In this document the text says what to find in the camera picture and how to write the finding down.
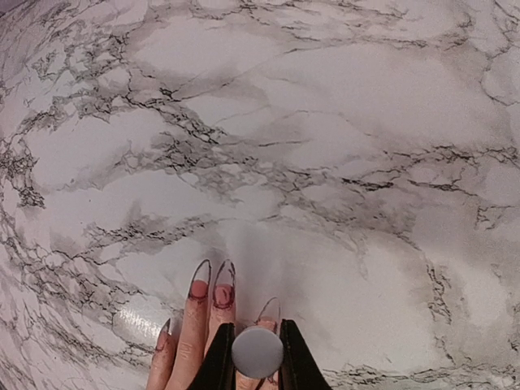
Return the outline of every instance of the marble countertop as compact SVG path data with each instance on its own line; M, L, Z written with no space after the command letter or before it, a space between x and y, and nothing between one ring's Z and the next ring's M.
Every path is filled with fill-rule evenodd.
M520 388L515 0L27 1L0 18L0 381L144 388L230 258L334 389Z

